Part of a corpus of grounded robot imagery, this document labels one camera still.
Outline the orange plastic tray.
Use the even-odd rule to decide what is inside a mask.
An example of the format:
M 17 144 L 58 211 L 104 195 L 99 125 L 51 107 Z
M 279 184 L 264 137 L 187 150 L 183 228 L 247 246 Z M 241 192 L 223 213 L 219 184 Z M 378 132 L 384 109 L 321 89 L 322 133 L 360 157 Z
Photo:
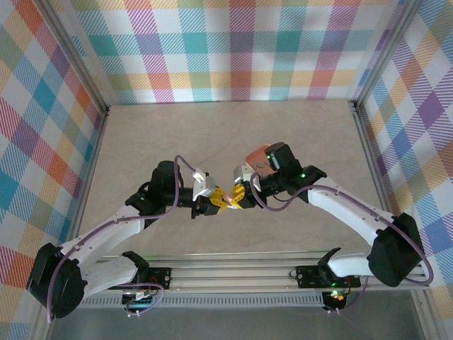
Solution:
M 246 166 L 252 168 L 260 177 L 274 174 L 265 150 L 270 144 L 264 144 L 246 156 Z

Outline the aluminium frame post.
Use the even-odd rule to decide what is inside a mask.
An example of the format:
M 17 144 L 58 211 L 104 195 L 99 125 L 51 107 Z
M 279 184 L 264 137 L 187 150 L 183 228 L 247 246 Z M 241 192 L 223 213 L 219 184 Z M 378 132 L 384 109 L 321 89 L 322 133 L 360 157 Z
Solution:
M 57 42 L 60 44 L 62 51 L 67 56 L 69 63 L 79 76 L 81 83 L 86 88 L 91 99 L 93 99 L 96 108 L 103 114 L 103 116 L 108 115 L 109 106 L 103 100 L 100 91 L 89 74 L 88 69 L 82 61 L 82 58 L 70 37 L 70 34 L 68 34 L 67 30 L 63 26 L 59 16 L 57 15 L 57 11 L 51 4 L 51 1 L 33 0 L 33 3 L 37 6 L 38 11 L 42 14 L 46 23 L 50 27 L 50 30 L 57 39 Z
M 365 70 L 361 74 L 357 88 L 351 97 L 351 106 L 356 110 L 365 104 L 377 85 L 386 65 L 394 55 L 404 33 L 408 30 L 423 0 L 398 0 L 386 26 L 374 46 Z

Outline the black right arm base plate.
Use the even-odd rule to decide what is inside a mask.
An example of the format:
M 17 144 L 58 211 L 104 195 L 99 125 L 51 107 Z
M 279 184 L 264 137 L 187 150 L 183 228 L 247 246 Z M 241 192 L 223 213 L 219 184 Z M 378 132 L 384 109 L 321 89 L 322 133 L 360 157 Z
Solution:
M 317 266 L 296 266 L 294 269 L 298 288 L 360 288 L 362 285 L 356 276 L 323 278 Z

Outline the aluminium table side rail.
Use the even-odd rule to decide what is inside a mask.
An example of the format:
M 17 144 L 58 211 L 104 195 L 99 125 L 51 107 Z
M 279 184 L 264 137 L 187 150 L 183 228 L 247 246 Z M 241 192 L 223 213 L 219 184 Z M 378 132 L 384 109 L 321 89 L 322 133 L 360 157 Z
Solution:
M 91 159 L 88 163 L 86 180 L 84 181 L 84 184 L 81 187 L 81 195 L 76 205 L 74 218 L 67 232 L 66 241 L 75 238 L 81 229 L 84 210 L 86 208 L 86 203 L 88 200 L 88 195 L 93 180 L 93 175 L 96 168 L 96 162 L 98 161 L 98 155 L 101 150 L 103 135 L 105 133 L 105 128 L 107 125 L 108 116 L 110 114 L 110 109 L 111 109 L 110 106 L 106 106 L 101 116 L 100 130 L 98 133 L 98 137 L 96 139 L 95 146 L 93 148 Z M 34 318 L 32 318 L 33 323 L 30 326 L 30 330 L 28 331 L 28 335 L 25 338 L 25 340 L 46 340 L 47 333 L 50 329 L 50 325 L 47 323 L 46 317 L 47 310 L 39 302 L 37 302 L 35 303 L 35 306 L 32 308 L 32 311 L 35 316 Z
M 348 106 L 350 112 L 352 113 L 352 118 L 354 120 L 357 133 L 359 135 L 360 143 L 362 145 L 363 152 L 365 154 L 365 160 L 367 162 L 369 172 L 372 177 L 374 184 L 374 189 L 376 191 L 377 197 L 379 199 L 380 208 L 387 212 L 394 212 L 394 209 L 391 206 L 389 196 L 386 192 L 384 185 L 384 179 L 380 172 L 380 168 L 377 162 L 377 156 L 374 153 L 371 139 L 367 133 L 366 124 L 364 121 L 364 110 L 357 106 L 355 101 L 348 101 Z

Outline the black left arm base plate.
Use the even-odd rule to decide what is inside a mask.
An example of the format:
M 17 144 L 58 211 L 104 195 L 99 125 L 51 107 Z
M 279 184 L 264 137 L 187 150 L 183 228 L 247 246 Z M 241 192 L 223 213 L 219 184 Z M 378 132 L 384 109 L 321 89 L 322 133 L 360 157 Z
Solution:
M 171 284 L 171 268 L 149 267 L 145 269 L 140 269 L 138 270 L 137 274 L 130 283 L 110 287 L 110 290 L 154 289 L 154 287 L 150 286 L 150 283 L 158 284 L 162 286 L 164 289 L 169 289 Z

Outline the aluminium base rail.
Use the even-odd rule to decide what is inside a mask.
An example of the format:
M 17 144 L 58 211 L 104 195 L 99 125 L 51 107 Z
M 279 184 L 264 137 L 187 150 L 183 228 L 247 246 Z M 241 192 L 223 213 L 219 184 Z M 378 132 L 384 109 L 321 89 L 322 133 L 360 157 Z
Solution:
M 294 267 L 316 265 L 325 251 L 267 251 L 145 256 L 170 267 L 170 293 L 293 293 Z

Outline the controller circuit board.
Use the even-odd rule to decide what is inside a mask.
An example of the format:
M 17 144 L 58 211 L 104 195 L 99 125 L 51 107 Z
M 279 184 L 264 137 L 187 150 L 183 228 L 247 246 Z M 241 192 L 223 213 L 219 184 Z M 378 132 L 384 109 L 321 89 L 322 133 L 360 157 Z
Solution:
M 160 298 L 157 293 L 144 291 L 126 292 L 121 297 L 121 305 L 129 309 L 145 309 Z
M 342 309 L 346 306 L 347 295 L 343 291 L 332 290 L 323 292 L 323 303 L 326 308 L 339 308 Z

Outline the right controller circuit board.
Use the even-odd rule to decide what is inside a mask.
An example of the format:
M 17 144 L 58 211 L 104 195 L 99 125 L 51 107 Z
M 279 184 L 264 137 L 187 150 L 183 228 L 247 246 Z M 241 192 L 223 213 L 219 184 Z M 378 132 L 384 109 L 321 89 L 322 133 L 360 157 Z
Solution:
M 343 291 L 332 290 L 323 292 L 323 303 L 326 308 L 339 308 L 342 309 L 346 306 L 347 295 Z

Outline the left controller circuit board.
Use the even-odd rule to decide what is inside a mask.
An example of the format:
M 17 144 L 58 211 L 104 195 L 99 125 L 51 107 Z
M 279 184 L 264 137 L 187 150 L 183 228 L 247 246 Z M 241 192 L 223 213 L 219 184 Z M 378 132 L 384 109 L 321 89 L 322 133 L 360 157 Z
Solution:
M 126 292 L 121 297 L 121 305 L 129 309 L 145 309 L 160 298 L 157 293 L 144 291 Z

